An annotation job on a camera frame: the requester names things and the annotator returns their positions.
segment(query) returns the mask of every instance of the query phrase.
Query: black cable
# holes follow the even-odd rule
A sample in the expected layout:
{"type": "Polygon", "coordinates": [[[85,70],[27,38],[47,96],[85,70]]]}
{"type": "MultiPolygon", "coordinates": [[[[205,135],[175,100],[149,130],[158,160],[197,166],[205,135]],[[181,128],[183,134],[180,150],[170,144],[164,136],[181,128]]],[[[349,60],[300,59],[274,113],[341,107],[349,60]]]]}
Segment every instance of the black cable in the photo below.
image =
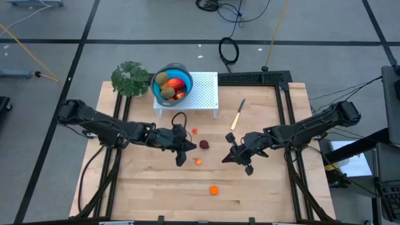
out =
{"type": "Polygon", "coordinates": [[[372,81],[369,81],[369,82],[363,84],[361,87],[358,87],[358,88],[352,90],[352,91],[349,92],[349,93],[343,94],[342,96],[336,98],[335,100],[333,100],[333,101],[330,102],[329,104],[325,104],[325,105],[319,107],[316,111],[318,112],[321,108],[326,107],[326,106],[329,106],[329,105],[335,103],[337,100],[339,100],[339,99],[343,98],[344,96],[347,96],[347,95],[350,94],[350,96],[348,96],[348,97],[345,99],[345,101],[347,101],[351,96],[353,96],[354,94],[356,94],[356,93],[357,93],[359,90],[361,90],[363,87],[365,87],[365,86],[367,86],[368,84],[371,84],[372,82],[377,81],[378,79],[381,79],[381,78],[382,78],[382,76],[377,77],[377,78],[373,79],[372,81]]]}
{"type": "Polygon", "coordinates": [[[337,134],[339,136],[345,137],[345,138],[350,138],[350,139],[360,139],[360,137],[349,137],[343,134],[339,134],[338,132],[328,132],[328,134],[337,134]]]}
{"type": "Polygon", "coordinates": [[[81,174],[81,180],[79,182],[79,189],[77,193],[77,210],[79,212],[82,212],[82,207],[81,207],[81,194],[82,194],[82,186],[83,186],[83,177],[85,176],[85,172],[89,167],[89,164],[93,161],[93,159],[98,156],[101,152],[101,150],[104,149],[104,146],[101,146],[101,148],[92,156],[92,158],[89,159],[89,161],[86,163],[85,167],[83,168],[82,174],[81,174]]]}
{"type": "Polygon", "coordinates": [[[218,0],[209,0],[209,1],[206,1],[206,3],[203,6],[200,6],[201,0],[196,0],[196,6],[203,11],[215,12],[218,10],[218,5],[211,4],[211,3],[217,3],[217,1],[218,0]]]}
{"type": "Polygon", "coordinates": [[[234,27],[233,27],[232,34],[230,35],[230,37],[229,37],[229,38],[231,38],[231,37],[233,36],[233,34],[235,33],[235,30],[236,30],[236,24],[238,23],[238,18],[239,18],[239,13],[240,13],[240,8],[242,7],[242,1],[243,1],[243,0],[240,0],[240,2],[239,2],[239,9],[237,10],[237,11],[238,11],[238,14],[237,14],[237,16],[236,16],[235,25],[234,25],[234,27]]]}
{"type": "Polygon", "coordinates": [[[72,128],[72,127],[70,127],[70,126],[63,125],[63,124],[59,124],[59,125],[65,127],[65,128],[68,128],[68,129],[70,129],[70,130],[72,130],[72,131],[74,131],[74,133],[76,133],[76,134],[79,135],[79,136],[82,136],[82,137],[84,137],[84,138],[89,138],[89,137],[87,137],[87,136],[81,134],[80,132],[77,132],[74,128],[72,128]]]}
{"type": "MultiPolygon", "coordinates": [[[[270,2],[270,1],[271,1],[271,0],[268,0],[266,7],[264,8],[264,10],[262,11],[262,13],[261,13],[260,15],[256,16],[256,17],[253,18],[253,19],[241,20],[240,23],[251,22],[251,21],[255,21],[256,19],[260,18],[260,17],[267,11],[267,8],[268,8],[268,6],[269,6],[269,2],[270,2]]],[[[233,7],[233,8],[236,10],[237,14],[235,14],[232,10],[228,9],[227,7],[225,7],[225,8],[228,9],[228,10],[230,10],[230,11],[231,11],[232,13],[234,13],[235,15],[240,16],[240,17],[242,18],[243,15],[242,15],[242,14],[239,12],[239,10],[237,10],[233,5],[228,4],[228,3],[219,4],[220,7],[223,6],[223,5],[229,5],[229,6],[233,7]]],[[[235,21],[226,19],[226,18],[219,12],[219,8],[218,8],[217,12],[218,12],[218,14],[219,14],[225,21],[228,21],[228,22],[231,22],[231,23],[234,23],[234,22],[235,22],[235,21]]]]}
{"type": "MultiPolygon", "coordinates": [[[[381,141],[378,141],[378,140],[375,140],[375,139],[372,139],[372,138],[369,138],[369,137],[365,137],[365,136],[356,134],[356,133],[354,133],[354,132],[350,132],[350,131],[347,131],[347,130],[339,129],[339,128],[336,128],[336,127],[332,127],[332,128],[333,128],[333,129],[337,129],[338,131],[343,131],[343,132],[346,132],[346,133],[349,133],[349,134],[352,134],[352,135],[355,135],[355,136],[359,136],[359,137],[360,137],[360,138],[352,137],[352,138],[354,138],[354,139],[362,139],[362,138],[365,138],[365,139],[368,139],[368,140],[370,140],[370,141],[375,141],[376,143],[381,143],[381,141]]],[[[390,145],[390,146],[397,147],[395,144],[391,144],[391,143],[384,143],[384,144],[388,144],[388,145],[390,145]]]]}
{"type": "Polygon", "coordinates": [[[234,24],[234,27],[233,27],[231,35],[229,37],[222,38],[219,41],[219,45],[218,45],[219,57],[221,58],[222,62],[224,63],[224,65],[225,65],[225,67],[226,67],[226,69],[228,70],[229,73],[232,73],[232,71],[231,71],[231,68],[229,68],[228,65],[235,64],[239,59],[239,46],[238,46],[238,44],[236,44],[235,41],[233,41],[233,39],[231,37],[233,36],[233,34],[235,33],[235,30],[236,30],[236,24],[238,23],[238,18],[239,18],[239,13],[240,13],[240,8],[241,7],[242,7],[242,0],[240,0],[240,3],[239,3],[239,9],[237,10],[238,14],[236,16],[236,21],[235,21],[235,24],[234,24]],[[225,41],[229,41],[234,46],[234,48],[236,50],[236,57],[233,60],[228,60],[227,58],[224,57],[224,54],[222,52],[222,45],[223,45],[223,43],[225,41]]]}
{"type": "Polygon", "coordinates": [[[190,142],[192,142],[192,135],[188,132],[188,131],[186,131],[187,132],[187,134],[190,136],[190,142]]]}
{"type": "Polygon", "coordinates": [[[311,99],[309,99],[309,100],[317,100],[317,99],[320,99],[320,98],[323,98],[323,97],[328,97],[328,96],[331,96],[331,95],[333,95],[333,94],[337,94],[337,93],[341,93],[341,92],[343,92],[343,91],[347,91],[348,89],[358,88],[359,86],[361,86],[361,85],[363,85],[363,84],[366,84],[366,83],[367,83],[367,82],[364,82],[364,83],[362,83],[362,84],[358,84],[358,85],[355,85],[355,86],[348,87],[348,88],[346,88],[346,89],[344,89],[344,90],[335,91],[335,92],[332,92],[331,94],[324,94],[324,95],[322,95],[322,96],[314,97],[314,98],[311,98],[311,99]]]}
{"type": "Polygon", "coordinates": [[[184,116],[184,118],[185,118],[185,122],[184,122],[184,124],[183,124],[183,127],[186,128],[186,123],[187,123],[187,121],[188,121],[188,117],[186,116],[186,114],[185,114],[184,112],[179,112],[179,113],[175,114],[175,116],[174,116],[174,117],[172,118],[172,120],[171,120],[171,124],[172,124],[173,127],[175,126],[174,120],[175,120],[175,118],[176,118],[177,116],[179,116],[180,114],[182,114],[182,115],[184,116]]]}
{"type": "Polygon", "coordinates": [[[365,87],[365,86],[367,86],[368,84],[371,84],[372,82],[374,82],[374,81],[376,81],[376,80],[378,80],[378,79],[381,79],[381,78],[382,78],[382,76],[377,77],[377,78],[373,79],[372,81],[369,81],[368,83],[366,83],[366,84],[362,85],[361,87],[357,88],[357,91],[354,91],[349,97],[347,97],[347,98],[345,99],[345,101],[347,101],[349,98],[351,98],[351,96],[353,96],[354,94],[356,94],[356,93],[357,93],[359,90],[361,90],[363,87],[365,87]]]}

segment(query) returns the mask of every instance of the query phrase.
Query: green leaf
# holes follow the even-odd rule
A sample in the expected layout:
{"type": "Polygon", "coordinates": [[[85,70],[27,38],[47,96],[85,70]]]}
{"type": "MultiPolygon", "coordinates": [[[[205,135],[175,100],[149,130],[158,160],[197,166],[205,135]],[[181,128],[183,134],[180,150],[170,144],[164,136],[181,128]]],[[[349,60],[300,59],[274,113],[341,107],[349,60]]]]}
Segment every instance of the green leaf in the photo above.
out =
{"type": "Polygon", "coordinates": [[[132,96],[134,94],[136,87],[133,84],[133,81],[130,79],[124,80],[124,86],[121,89],[120,93],[125,96],[132,96]]]}
{"type": "Polygon", "coordinates": [[[137,62],[126,61],[121,63],[121,69],[124,73],[128,73],[131,69],[135,67],[137,62]]]}
{"type": "Polygon", "coordinates": [[[148,91],[149,73],[140,68],[140,62],[126,61],[112,72],[111,81],[114,91],[124,96],[138,96],[148,91]]]}
{"type": "Polygon", "coordinates": [[[112,91],[119,89],[118,87],[121,86],[123,79],[124,78],[123,78],[122,72],[118,66],[117,69],[114,70],[114,72],[112,72],[112,75],[111,75],[112,87],[114,88],[114,90],[112,90],[112,91]]]}
{"type": "Polygon", "coordinates": [[[146,82],[149,80],[149,73],[140,67],[133,68],[131,72],[131,79],[134,81],[146,82]]]}

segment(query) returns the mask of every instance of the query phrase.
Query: wooden table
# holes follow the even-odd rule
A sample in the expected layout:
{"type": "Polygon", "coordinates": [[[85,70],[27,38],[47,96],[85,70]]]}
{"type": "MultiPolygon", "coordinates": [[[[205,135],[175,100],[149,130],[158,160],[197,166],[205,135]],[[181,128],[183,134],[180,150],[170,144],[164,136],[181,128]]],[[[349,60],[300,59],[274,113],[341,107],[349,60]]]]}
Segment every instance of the wooden table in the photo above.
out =
{"type": "MultiPolygon", "coordinates": [[[[289,87],[296,120],[311,116],[305,85],[290,83],[289,87]]],[[[225,135],[230,132],[243,98],[246,98],[246,103],[234,131],[237,141],[248,132],[262,132],[262,128],[279,124],[273,87],[219,86],[217,119],[213,119],[209,111],[186,112],[186,129],[189,132],[192,128],[198,129],[198,134],[192,135],[193,142],[207,140],[210,149],[189,151],[182,167],[175,165],[176,154],[169,151],[133,144],[123,150],[111,219],[156,221],[163,215],[166,221],[244,222],[254,217],[257,222],[295,222],[283,149],[266,150],[269,154],[267,159],[254,156],[252,176],[246,175],[243,166],[221,163],[231,146],[225,135]],[[202,165],[195,165],[193,158],[200,158],[202,165]],[[209,193],[212,185],[219,187],[217,196],[209,193]]],[[[171,128],[171,119],[176,112],[166,111],[162,118],[156,118],[153,100],[150,91],[133,98],[128,121],[154,122],[158,128],[171,128]]],[[[283,92],[282,101],[286,106],[283,92]]],[[[112,116],[115,102],[116,93],[111,83],[104,82],[97,110],[112,116]]],[[[289,121],[286,108],[284,110],[286,121],[289,121]]],[[[310,145],[318,148],[317,142],[310,145]]],[[[97,139],[88,141],[82,168],[98,149],[97,139]]],[[[83,206],[98,188],[104,153],[90,164],[85,174],[83,206]]],[[[310,192],[327,214],[335,218],[321,155],[310,149],[305,149],[302,155],[310,192]]],[[[72,216],[78,213],[77,193],[78,187],[72,203],[72,216]]],[[[298,193],[302,217],[306,218],[304,198],[299,190],[298,193]]],[[[103,202],[101,215],[106,208],[106,201],[103,202]]]]}

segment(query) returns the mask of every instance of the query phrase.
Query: white perforated platform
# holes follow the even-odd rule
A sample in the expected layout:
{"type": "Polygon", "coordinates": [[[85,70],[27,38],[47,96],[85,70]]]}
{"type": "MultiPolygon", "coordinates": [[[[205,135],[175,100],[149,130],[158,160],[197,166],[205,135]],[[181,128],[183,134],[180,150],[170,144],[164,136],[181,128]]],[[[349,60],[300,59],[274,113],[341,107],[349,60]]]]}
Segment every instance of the white perforated platform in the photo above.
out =
{"type": "Polygon", "coordinates": [[[163,115],[163,110],[213,110],[214,119],[218,115],[218,73],[190,72],[193,78],[193,89],[180,103],[173,107],[158,104],[154,97],[153,108],[157,117],[163,115]]]}

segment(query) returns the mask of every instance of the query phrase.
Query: orange cable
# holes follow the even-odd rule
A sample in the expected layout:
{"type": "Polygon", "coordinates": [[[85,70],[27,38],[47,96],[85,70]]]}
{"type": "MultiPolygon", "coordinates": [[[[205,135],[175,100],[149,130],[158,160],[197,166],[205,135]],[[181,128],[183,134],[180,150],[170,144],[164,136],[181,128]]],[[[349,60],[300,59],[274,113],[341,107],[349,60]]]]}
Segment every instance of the orange cable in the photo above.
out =
{"type": "Polygon", "coordinates": [[[276,28],[275,28],[275,31],[274,31],[274,35],[272,36],[272,41],[271,41],[271,45],[269,47],[268,58],[267,58],[267,62],[265,63],[265,66],[268,66],[269,58],[271,57],[271,53],[273,51],[273,46],[274,46],[274,41],[275,41],[275,38],[276,38],[276,34],[278,33],[278,29],[279,29],[279,27],[281,25],[283,17],[286,14],[286,9],[288,8],[288,4],[289,4],[289,0],[286,0],[285,7],[283,8],[281,17],[279,18],[279,22],[276,25],[276,28]]]}
{"type": "Polygon", "coordinates": [[[41,61],[39,61],[19,40],[18,40],[18,38],[16,38],[13,34],[11,34],[8,30],[7,30],[7,28],[5,28],[1,23],[0,23],[0,27],[1,28],[3,28],[4,29],[4,31],[6,32],[6,33],[8,33],[8,35],[10,35],[37,63],[39,63],[42,67],[44,67],[51,75],[53,75],[55,78],[53,78],[52,77],[52,80],[53,81],[56,81],[56,82],[60,82],[60,80],[58,79],[58,77],[53,73],[53,72],[51,72],[51,70],[47,67],[47,66],[45,66],[41,61]]]}

